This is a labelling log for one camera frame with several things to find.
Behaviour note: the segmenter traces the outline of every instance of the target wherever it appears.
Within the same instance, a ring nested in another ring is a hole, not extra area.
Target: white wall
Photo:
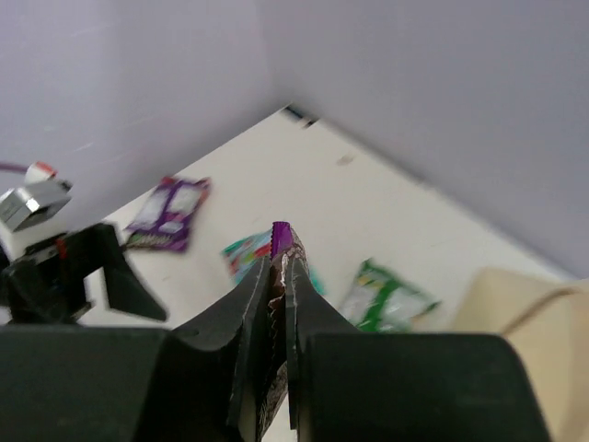
[[[0,0],[0,159],[72,180],[74,225],[278,104],[251,0]]]
[[[259,2],[285,99],[589,276],[586,0]]]

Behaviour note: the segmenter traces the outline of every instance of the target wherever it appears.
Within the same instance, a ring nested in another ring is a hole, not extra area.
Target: purple wrapper corner
[[[272,223],[270,258],[273,259],[280,252],[293,247],[294,238],[291,225],[285,221]]]

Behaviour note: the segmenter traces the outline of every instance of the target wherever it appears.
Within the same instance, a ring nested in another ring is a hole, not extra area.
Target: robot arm
[[[89,308],[84,278],[102,268],[111,308],[165,320],[164,309],[134,275],[113,226],[66,232],[55,215],[71,184],[44,163],[0,197],[0,305],[13,322],[75,323]]]

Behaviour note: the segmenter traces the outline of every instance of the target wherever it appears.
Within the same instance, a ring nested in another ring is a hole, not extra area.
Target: purple snack packet
[[[165,177],[132,223],[128,249],[186,251],[191,221],[210,193],[211,180],[191,181]]]
[[[271,331],[271,365],[264,382],[264,395],[261,405],[258,434],[263,436],[283,403],[288,391],[286,374],[286,319],[285,291],[283,273],[285,266],[294,258],[299,258],[306,267],[305,248],[289,223],[277,221],[272,224],[271,233],[271,294],[268,302]]]

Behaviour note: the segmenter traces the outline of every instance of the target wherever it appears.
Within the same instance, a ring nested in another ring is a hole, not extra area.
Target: snack packet
[[[258,434],[263,436],[288,391],[286,373],[286,286],[283,273],[290,260],[298,258],[308,273],[305,248],[289,223],[278,221],[272,224],[270,241],[270,298],[268,315],[271,331],[271,363],[263,384]]]
[[[303,244],[289,223],[278,221],[272,229],[243,238],[223,250],[236,284],[251,269],[253,263],[263,256],[270,255],[270,293],[267,313],[270,322],[271,360],[262,385],[262,404],[258,434],[263,436],[288,390],[286,375],[286,323],[285,290],[283,272],[285,266],[294,258],[299,258],[309,273]],[[316,276],[310,276],[318,293],[324,290]]]
[[[132,223],[128,249],[186,251],[191,220],[210,193],[211,180],[160,181]]]
[[[258,258],[268,255],[271,252],[272,243],[275,247],[279,247],[277,242],[272,242],[272,232],[274,229],[280,231],[282,234],[287,232],[290,227],[285,228],[281,222],[274,223],[275,227],[266,232],[251,235],[249,237],[240,239],[223,250],[227,264],[229,265],[229,272],[236,284],[243,279]],[[309,269],[310,279],[317,292],[325,296],[325,289],[319,280],[317,273],[313,268]]]
[[[439,304],[385,267],[364,261],[340,314],[365,332],[409,332],[413,322]]]

